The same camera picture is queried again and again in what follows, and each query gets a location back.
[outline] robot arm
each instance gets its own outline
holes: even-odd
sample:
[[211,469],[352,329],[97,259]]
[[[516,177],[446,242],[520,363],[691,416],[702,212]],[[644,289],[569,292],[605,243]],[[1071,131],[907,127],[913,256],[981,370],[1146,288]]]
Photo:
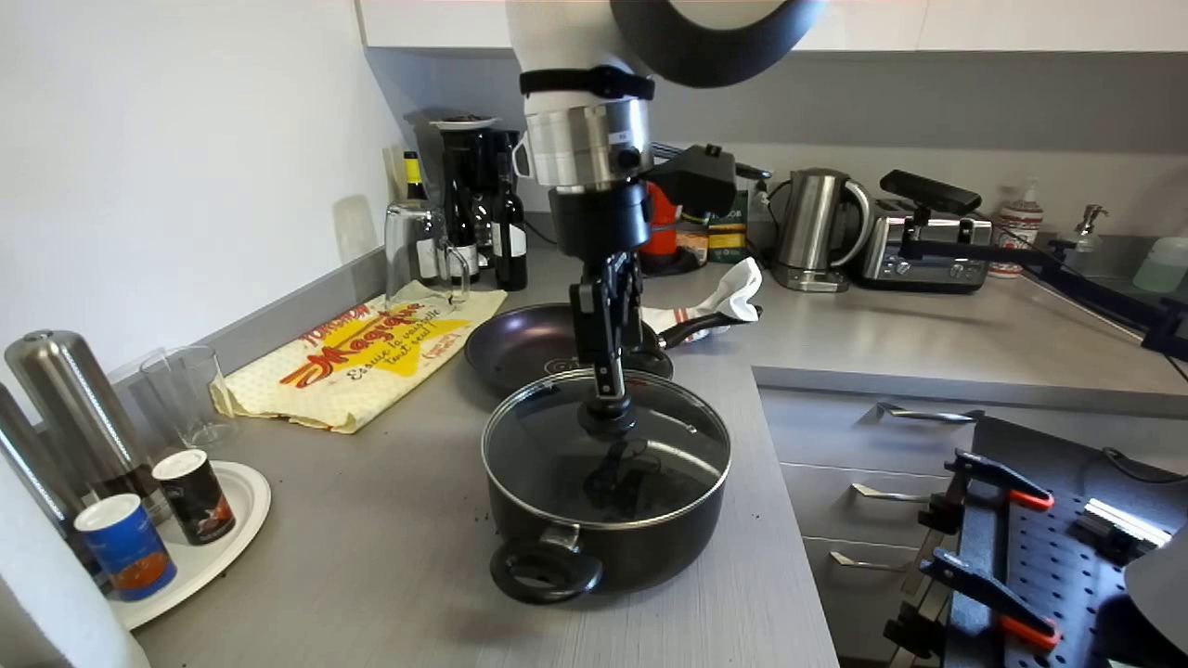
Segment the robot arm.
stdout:
[[557,244],[582,260],[570,286],[579,359],[595,373],[589,408],[617,420],[630,405],[621,353],[638,345],[647,241],[645,181],[685,212],[725,214],[734,158],[694,146],[653,165],[647,102],[655,73],[694,88],[729,86],[783,58],[821,0],[510,0],[527,151],[549,188]]

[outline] drawer handle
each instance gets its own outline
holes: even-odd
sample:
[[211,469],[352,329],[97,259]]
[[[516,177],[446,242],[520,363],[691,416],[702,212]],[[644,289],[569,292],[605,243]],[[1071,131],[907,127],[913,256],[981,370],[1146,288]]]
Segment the drawer handle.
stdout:
[[986,415],[986,411],[984,410],[969,410],[966,412],[922,412],[918,410],[899,408],[887,402],[878,402],[874,405],[879,409],[879,417],[890,415],[891,417],[903,417],[905,420],[928,420],[930,422],[946,422],[948,424],[968,424],[971,422],[978,422],[980,417]]
[[854,490],[865,498],[874,500],[895,500],[902,503],[928,503],[928,497],[924,494],[901,494],[898,492],[880,492],[873,487],[867,487],[861,483],[853,483],[849,485],[851,490]]
[[833,557],[834,563],[838,566],[843,566],[846,568],[861,568],[862,571],[887,571],[891,573],[906,573],[908,565],[901,563],[899,566],[892,566],[890,563],[873,563],[870,561],[854,561],[848,556],[841,554],[840,552],[829,550],[829,556]]

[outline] glass lid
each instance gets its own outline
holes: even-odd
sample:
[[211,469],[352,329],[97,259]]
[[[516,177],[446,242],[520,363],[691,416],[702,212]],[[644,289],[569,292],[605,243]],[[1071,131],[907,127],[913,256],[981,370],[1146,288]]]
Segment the glass lid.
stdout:
[[626,428],[583,416],[589,370],[543,378],[505,399],[482,437],[492,480],[538,515],[577,524],[644,522],[707,497],[731,461],[721,418],[680,385],[624,373],[634,418]]

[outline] red object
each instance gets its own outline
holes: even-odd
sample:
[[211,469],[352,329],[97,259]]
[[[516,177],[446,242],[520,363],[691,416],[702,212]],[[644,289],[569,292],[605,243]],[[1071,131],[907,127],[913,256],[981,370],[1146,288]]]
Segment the red object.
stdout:
[[640,253],[662,258],[676,254],[676,206],[668,201],[659,188],[649,183],[647,196],[652,200],[652,234],[639,248]]
[[[998,623],[1005,634],[1019,638],[1029,645],[1042,650],[1044,654],[1056,649],[1056,645],[1060,644],[1060,630],[1055,630],[1050,636],[1045,636],[1030,626],[1023,625],[1022,622],[1011,619],[1010,617],[999,617]],[[1056,629],[1056,624],[1053,623],[1051,628]]]
[[1028,510],[1034,510],[1036,512],[1047,512],[1051,510],[1051,506],[1056,505],[1056,497],[1048,494],[1047,498],[1032,497],[1030,494],[1024,494],[1023,492],[1010,493],[1011,503],[1017,503]]

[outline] blue cup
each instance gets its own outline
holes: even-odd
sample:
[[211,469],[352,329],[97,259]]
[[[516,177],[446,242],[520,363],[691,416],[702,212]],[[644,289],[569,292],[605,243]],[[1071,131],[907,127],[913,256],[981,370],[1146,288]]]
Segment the blue cup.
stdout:
[[115,494],[88,506],[75,518],[75,529],[107,572],[120,600],[152,595],[177,575],[177,566],[137,494]]

